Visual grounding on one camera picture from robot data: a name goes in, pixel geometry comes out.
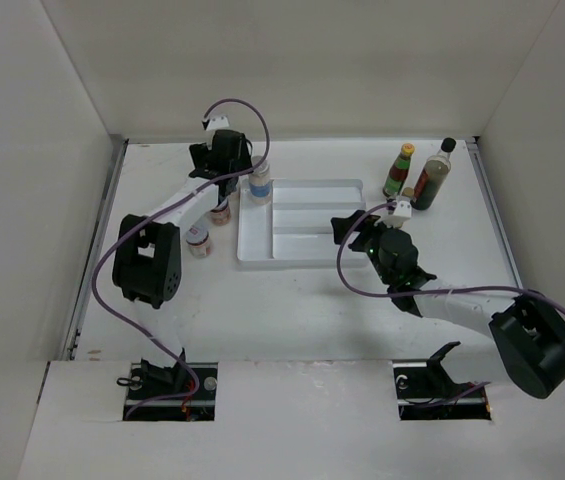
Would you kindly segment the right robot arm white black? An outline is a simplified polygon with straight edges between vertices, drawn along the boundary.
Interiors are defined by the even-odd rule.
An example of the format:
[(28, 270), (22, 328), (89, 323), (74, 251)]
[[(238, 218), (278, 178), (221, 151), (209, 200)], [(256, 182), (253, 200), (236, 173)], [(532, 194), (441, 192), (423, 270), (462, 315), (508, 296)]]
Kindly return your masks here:
[(565, 381), (565, 307), (545, 295), (512, 286), (459, 287), (418, 264), (411, 236), (385, 225), (375, 210), (330, 221), (340, 252), (363, 253), (400, 311), (436, 319), (490, 338), (509, 379), (545, 399)]

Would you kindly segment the tall jar silver lid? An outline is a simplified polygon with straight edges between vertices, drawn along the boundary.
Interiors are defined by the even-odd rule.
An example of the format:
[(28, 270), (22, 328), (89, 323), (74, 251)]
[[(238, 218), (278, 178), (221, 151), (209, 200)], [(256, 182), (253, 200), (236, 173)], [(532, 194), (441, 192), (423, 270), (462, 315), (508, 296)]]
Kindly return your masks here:
[(236, 188), (235, 190), (233, 190), (231, 192), (231, 194), (229, 195), (229, 200), (231, 202), (237, 202), (240, 199), (240, 189)]

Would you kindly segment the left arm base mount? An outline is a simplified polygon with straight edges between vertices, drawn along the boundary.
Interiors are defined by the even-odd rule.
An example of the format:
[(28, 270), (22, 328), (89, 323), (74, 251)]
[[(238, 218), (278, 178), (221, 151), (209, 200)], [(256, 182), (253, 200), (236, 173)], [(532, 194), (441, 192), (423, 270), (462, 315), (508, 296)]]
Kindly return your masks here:
[(218, 364), (193, 363), (200, 382), (180, 365), (158, 367), (147, 360), (133, 364), (130, 373), (116, 379), (125, 389), (124, 421), (207, 422), (215, 420)]

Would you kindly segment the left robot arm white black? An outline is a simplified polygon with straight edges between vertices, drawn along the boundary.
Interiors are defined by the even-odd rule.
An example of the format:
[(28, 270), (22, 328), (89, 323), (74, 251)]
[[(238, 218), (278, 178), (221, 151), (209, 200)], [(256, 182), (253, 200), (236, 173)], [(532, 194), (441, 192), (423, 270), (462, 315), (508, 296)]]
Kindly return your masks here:
[(133, 305), (127, 322), (145, 338), (145, 359), (158, 368), (152, 386), (168, 399), (186, 387), (184, 359), (174, 314), (168, 304), (182, 281), (182, 245), (196, 234), (197, 245), (208, 245), (206, 217), (228, 201), (239, 178), (252, 168), (252, 145), (243, 133), (221, 128), (210, 140), (188, 147), (193, 169), (184, 185), (163, 205), (145, 215), (121, 220), (113, 251), (112, 282)]

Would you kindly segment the small bottle blue label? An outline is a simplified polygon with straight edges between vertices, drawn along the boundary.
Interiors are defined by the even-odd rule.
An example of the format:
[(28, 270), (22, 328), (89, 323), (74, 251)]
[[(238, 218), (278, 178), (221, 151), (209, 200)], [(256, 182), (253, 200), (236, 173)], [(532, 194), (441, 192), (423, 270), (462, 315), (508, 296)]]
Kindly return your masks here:
[(266, 205), (272, 197), (270, 165), (266, 159), (259, 159), (254, 170), (248, 176), (251, 199), (259, 205)]

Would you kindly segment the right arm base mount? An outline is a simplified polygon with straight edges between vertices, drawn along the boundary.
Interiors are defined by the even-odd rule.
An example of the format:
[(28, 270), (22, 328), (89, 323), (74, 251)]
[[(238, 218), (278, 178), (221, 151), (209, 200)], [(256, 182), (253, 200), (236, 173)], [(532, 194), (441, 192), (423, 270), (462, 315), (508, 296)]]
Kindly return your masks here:
[(459, 345), (459, 341), (449, 342), (428, 358), (393, 363), (402, 421), (491, 420), (488, 382), (456, 383), (442, 365)]

